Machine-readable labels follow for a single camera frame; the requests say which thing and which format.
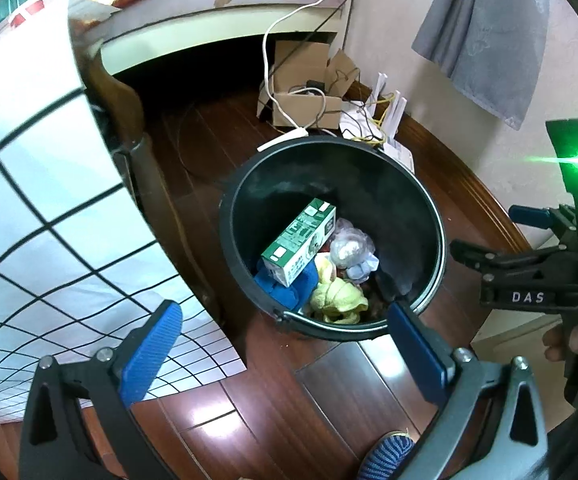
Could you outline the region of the yellow cloth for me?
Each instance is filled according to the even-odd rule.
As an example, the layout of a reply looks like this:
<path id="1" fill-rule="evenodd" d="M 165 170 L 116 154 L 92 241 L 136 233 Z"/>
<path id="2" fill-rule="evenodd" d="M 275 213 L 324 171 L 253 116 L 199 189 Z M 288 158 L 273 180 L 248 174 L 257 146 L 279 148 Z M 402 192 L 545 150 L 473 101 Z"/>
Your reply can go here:
<path id="1" fill-rule="evenodd" d="M 354 325 L 368 310 L 368 299 L 362 288 L 339 278 L 328 252 L 319 252 L 315 259 L 318 281 L 310 296 L 310 312 L 319 320 L 339 325 Z"/>

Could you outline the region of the clear plastic bag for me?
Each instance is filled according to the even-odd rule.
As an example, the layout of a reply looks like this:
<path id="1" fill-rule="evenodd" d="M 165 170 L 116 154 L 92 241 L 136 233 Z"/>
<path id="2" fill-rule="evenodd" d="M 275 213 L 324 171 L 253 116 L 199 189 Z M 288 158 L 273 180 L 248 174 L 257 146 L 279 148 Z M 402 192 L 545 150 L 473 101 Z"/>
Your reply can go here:
<path id="1" fill-rule="evenodd" d="M 376 250 L 374 240 L 364 231 L 355 228 L 347 219 L 339 218 L 329 238 L 329 254 L 338 269 L 347 269 L 362 262 Z"/>

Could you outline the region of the blue cloth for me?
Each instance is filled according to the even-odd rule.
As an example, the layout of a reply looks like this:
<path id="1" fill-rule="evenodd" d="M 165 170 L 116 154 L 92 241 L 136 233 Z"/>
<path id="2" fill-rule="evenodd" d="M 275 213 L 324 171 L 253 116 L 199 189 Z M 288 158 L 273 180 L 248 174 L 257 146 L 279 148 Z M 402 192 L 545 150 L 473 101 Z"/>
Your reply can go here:
<path id="1" fill-rule="evenodd" d="M 290 286 L 283 286 L 273 278 L 272 273 L 260 260 L 254 281 L 268 296 L 290 311 L 298 311 L 310 300 L 318 285 L 319 277 L 315 263 L 310 262 Z"/>

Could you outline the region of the green white milk carton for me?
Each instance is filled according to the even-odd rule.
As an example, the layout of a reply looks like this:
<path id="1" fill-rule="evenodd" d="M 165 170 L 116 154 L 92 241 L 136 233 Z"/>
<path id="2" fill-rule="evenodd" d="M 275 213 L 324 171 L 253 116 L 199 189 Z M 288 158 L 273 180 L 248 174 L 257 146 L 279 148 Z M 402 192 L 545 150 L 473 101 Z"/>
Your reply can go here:
<path id="1" fill-rule="evenodd" d="M 289 287 L 315 258 L 336 226 L 337 208 L 313 198 L 283 230 L 261 258 L 272 277 Z"/>

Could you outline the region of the red paper cup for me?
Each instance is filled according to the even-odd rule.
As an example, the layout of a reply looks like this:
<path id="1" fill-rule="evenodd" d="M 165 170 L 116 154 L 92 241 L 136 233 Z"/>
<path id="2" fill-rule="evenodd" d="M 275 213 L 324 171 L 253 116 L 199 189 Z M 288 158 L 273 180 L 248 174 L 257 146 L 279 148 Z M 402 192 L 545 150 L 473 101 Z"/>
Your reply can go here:
<path id="1" fill-rule="evenodd" d="M 17 8 L 8 19 L 11 28 L 17 28 L 27 22 L 32 16 L 45 9 L 44 0 L 31 0 Z"/>

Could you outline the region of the black trash bucket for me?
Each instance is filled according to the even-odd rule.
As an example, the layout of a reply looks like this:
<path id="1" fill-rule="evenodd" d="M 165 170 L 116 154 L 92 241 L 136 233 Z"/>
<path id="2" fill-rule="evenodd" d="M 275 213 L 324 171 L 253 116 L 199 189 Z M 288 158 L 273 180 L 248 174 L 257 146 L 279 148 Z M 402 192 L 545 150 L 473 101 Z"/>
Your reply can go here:
<path id="1" fill-rule="evenodd" d="M 219 239 L 260 311 L 331 341 L 385 335 L 390 304 L 423 314 L 446 272 L 441 216 L 415 174 L 332 136 L 280 143 L 237 169 Z"/>

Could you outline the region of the blue striped slipper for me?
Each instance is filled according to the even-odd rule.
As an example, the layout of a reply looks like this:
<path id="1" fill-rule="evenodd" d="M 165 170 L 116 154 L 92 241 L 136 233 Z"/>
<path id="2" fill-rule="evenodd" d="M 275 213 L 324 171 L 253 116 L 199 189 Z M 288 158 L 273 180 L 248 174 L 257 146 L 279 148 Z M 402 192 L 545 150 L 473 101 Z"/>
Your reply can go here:
<path id="1" fill-rule="evenodd" d="M 359 480 L 388 480 L 411 453 L 415 441 L 402 431 L 385 434 L 366 454 L 357 478 Z"/>

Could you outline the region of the white grid bed sheet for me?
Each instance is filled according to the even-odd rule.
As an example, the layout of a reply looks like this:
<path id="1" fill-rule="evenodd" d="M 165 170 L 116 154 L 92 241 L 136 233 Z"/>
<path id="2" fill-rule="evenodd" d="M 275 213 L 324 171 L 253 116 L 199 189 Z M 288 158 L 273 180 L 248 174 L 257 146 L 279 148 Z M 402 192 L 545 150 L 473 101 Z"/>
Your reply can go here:
<path id="1" fill-rule="evenodd" d="M 41 3 L 0 34 L 0 424 L 23 416 L 40 359 L 116 347 L 164 300 L 181 307 L 183 327 L 147 398 L 245 370 L 112 162 L 68 0 Z"/>

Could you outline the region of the grey hanging cloth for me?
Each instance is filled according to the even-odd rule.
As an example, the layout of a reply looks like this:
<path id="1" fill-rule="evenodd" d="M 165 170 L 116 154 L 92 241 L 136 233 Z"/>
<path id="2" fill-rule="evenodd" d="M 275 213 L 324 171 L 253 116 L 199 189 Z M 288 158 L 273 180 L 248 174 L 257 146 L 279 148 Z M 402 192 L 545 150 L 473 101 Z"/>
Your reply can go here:
<path id="1" fill-rule="evenodd" d="M 518 130 L 542 66 L 550 0 L 433 0 L 411 48 Z"/>

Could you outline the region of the white router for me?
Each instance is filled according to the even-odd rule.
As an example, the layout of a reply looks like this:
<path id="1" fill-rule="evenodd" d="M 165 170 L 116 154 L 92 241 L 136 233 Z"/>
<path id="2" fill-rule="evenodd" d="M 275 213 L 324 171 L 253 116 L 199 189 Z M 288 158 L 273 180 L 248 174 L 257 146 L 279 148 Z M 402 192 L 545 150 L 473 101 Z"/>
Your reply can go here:
<path id="1" fill-rule="evenodd" d="M 413 154 L 398 140 L 396 133 L 404 117 L 407 99 L 400 91 L 382 96 L 389 76 L 378 73 L 369 97 L 362 100 L 344 100 L 339 119 L 339 130 L 347 140 L 361 142 L 370 148 L 400 162 L 414 174 Z"/>

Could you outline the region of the white power strip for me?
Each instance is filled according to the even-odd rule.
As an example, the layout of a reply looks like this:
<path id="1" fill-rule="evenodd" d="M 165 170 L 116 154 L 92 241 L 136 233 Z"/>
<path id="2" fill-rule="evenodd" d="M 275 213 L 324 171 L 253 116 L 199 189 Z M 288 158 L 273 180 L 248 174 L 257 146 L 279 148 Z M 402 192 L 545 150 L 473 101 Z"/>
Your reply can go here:
<path id="1" fill-rule="evenodd" d="M 273 146 L 276 146 L 278 144 L 306 138 L 308 135 L 309 135 L 309 132 L 306 129 L 294 128 L 288 132 L 284 132 L 284 133 L 280 134 L 279 136 L 276 136 L 272 140 L 269 140 L 269 141 L 259 145 L 257 147 L 257 151 L 259 153 L 261 153 L 261 152 L 268 150 L 269 148 L 272 148 Z"/>

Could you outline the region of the cardboard box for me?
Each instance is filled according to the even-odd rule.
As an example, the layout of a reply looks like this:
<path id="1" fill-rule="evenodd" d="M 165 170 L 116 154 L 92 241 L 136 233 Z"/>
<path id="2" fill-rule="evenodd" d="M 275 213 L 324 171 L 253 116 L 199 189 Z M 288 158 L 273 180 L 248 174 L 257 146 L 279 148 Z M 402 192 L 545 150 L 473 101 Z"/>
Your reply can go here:
<path id="1" fill-rule="evenodd" d="M 357 76 L 359 67 L 342 50 L 330 55 L 322 42 L 278 41 L 257 98 L 257 117 L 276 128 L 336 130 L 343 97 Z"/>

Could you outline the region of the wooden bed frame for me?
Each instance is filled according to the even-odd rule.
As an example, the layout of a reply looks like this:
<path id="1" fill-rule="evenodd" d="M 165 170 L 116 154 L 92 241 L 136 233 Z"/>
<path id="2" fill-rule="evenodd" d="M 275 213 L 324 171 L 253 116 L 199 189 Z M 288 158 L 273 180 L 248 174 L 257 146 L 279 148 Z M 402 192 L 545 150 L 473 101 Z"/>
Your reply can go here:
<path id="1" fill-rule="evenodd" d="M 229 289 L 233 280 L 224 270 L 217 235 L 207 220 L 186 230 L 199 214 L 191 208 L 195 192 L 189 172 L 174 159 L 178 151 L 164 133 L 163 114 L 173 107 L 155 109 L 155 101 L 164 96 L 155 87 L 162 79 L 140 76 L 134 89 L 103 64 L 103 38 L 92 30 L 116 12 L 99 2 L 68 0 L 68 29 L 78 71 L 91 102 L 101 108 L 98 122 L 104 140 L 144 220 L 191 291 L 244 356 L 250 311 L 243 315 L 233 311 L 239 297 Z"/>

